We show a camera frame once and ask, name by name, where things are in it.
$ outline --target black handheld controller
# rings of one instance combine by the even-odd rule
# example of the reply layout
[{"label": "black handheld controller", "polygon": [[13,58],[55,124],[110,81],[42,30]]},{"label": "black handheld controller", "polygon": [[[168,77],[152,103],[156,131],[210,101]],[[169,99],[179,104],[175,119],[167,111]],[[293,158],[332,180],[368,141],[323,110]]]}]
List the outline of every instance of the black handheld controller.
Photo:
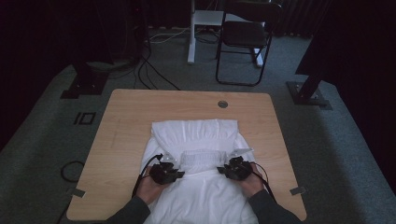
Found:
[{"label": "black handheld controller", "polygon": [[229,164],[224,164],[224,167],[218,167],[218,171],[233,180],[244,180],[253,172],[250,163],[244,161],[241,156],[231,158]]},{"label": "black handheld controller", "polygon": [[184,172],[179,172],[178,169],[173,169],[172,162],[161,162],[154,164],[149,171],[149,175],[155,183],[164,185],[175,182],[176,179],[183,177]]}]

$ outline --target person's hand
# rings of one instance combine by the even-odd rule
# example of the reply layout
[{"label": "person's hand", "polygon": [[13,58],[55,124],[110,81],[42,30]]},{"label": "person's hand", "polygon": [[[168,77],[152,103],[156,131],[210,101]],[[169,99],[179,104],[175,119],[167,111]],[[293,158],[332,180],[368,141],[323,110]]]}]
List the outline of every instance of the person's hand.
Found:
[{"label": "person's hand", "polygon": [[[151,166],[146,169],[145,176],[149,175],[150,169]],[[160,185],[155,183],[151,176],[145,176],[143,176],[143,179],[140,181],[136,196],[142,199],[146,204],[150,204],[160,196],[161,192],[163,192],[169,184]]]},{"label": "person's hand", "polygon": [[[260,174],[259,171],[257,170],[256,164],[251,163],[250,165],[251,168],[253,169],[253,172],[262,177],[262,174]],[[260,190],[264,189],[264,185],[262,181],[254,174],[250,174],[244,180],[239,180],[239,181],[235,180],[234,183],[238,184],[242,188],[242,190],[244,191],[245,195],[248,198],[255,195]]]}]

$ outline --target chair backrest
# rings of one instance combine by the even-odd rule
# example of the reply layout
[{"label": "chair backrest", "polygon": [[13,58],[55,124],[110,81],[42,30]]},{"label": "chair backrest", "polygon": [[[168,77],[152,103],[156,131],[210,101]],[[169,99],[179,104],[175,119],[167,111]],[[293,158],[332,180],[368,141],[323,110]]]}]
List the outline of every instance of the chair backrest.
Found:
[{"label": "chair backrest", "polygon": [[282,7],[276,3],[254,0],[226,0],[224,13],[231,13],[246,21],[268,22],[272,26],[280,19]]}]

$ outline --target black chair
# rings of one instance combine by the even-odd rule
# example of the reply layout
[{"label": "black chair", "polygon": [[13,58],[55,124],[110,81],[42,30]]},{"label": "black chair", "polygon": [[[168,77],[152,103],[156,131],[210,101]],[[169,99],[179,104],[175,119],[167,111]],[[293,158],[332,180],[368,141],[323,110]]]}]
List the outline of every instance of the black chair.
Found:
[{"label": "black chair", "polygon": [[[216,59],[218,60],[216,65],[216,81],[228,85],[256,86],[262,81],[262,74],[267,62],[273,31],[279,22],[282,7],[276,3],[252,0],[227,0],[225,2],[216,53]],[[244,21],[226,21],[226,17],[230,14],[242,18]],[[222,50],[222,44],[229,47],[250,49],[250,52]],[[265,56],[257,82],[241,83],[219,79],[219,63],[222,52],[253,54],[253,62],[255,63],[263,49],[265,49]]]}]

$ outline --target grey carpet floor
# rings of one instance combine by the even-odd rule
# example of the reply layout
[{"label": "grey carpet floor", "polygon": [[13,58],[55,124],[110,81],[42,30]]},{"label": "grey carpet floor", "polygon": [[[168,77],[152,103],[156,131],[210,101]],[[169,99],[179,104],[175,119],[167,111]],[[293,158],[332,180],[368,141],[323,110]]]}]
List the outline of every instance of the grey carpet floor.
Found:
[{"label": "grey carpet floor", "polygon": [[[204,34],[200,37],[214,38]],[[187,64],[186,36],[153,43],[148,61],[183,91],[271,95],[298,184],[307,188],[303,194],[307,212],[304,223],[396,223],[395,195],[336,88],[325,82],[319,85],[332,110],[295,105],[290,97],[286,82],[306,79],[295,76],[294,72],[308,45],[309,39],[275,38],[263,81],[256,87],[216,82],[214,44],[197,42],[195,64]],[[240,70],[236,63],[242,63]],[[103,68],[100,63],[93,65]],[[236,61],[235,57],[224,57],[221,65],[223,76],[230,78],[248,80],[259,73],[249,58]],[[1,151],[1,223],[57,223],[58,219],[61,223],[80,223],[64,215],[76,183],[63,180],[61,169],[70,161],[86,160],[113,90],[145,89],[137,78],[138,69],[113,72],[102,95],[81,95],[74,100],[60,99],[76,75],[71,66],[52,80],[29,117]],[[146,66],[140,73],[145,83],[149,83]],[[149,67],[148,75],[158,89],[174,89]],[[96,116],[91,125],[75,124],[78,113]],[[75,178],[80,172],[77,164],[67,169],[67,174]]]}]

